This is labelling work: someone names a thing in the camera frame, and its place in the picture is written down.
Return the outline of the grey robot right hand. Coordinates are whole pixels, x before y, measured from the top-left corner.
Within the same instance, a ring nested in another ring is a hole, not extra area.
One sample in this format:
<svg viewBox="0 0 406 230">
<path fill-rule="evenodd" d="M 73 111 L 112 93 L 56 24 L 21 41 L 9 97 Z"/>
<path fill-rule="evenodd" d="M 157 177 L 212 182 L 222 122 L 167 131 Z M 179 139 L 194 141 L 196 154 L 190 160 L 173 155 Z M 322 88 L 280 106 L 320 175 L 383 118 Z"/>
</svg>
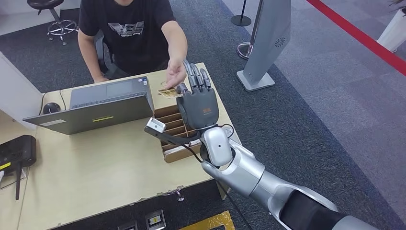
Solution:
<svg viewBox="0 0 406 230">
<path fill-rule="evenodd" d="M 217 124 L 219 108 L 214 88 L 205 69 L 183 61 L 190 87 L 181 83 L 176 87 L 176 99 L 184 123 L 192 129 L 206 129 Z"/>
</svg>

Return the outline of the person's left hand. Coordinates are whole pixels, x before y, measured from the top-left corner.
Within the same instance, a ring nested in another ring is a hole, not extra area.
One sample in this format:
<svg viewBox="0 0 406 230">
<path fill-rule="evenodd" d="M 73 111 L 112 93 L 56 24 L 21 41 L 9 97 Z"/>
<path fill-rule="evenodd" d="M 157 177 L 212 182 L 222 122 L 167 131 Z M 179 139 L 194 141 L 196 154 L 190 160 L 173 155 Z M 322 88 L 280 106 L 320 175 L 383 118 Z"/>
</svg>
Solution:
<svg viewBox="0 0 406 230">
<path fill-rule="evenodd" d="M 186 78 L 186 69 L 182 59 L 171 58 L 168 62 L 167 78 L 164 88 L 176 88 Z"/>
</svg>

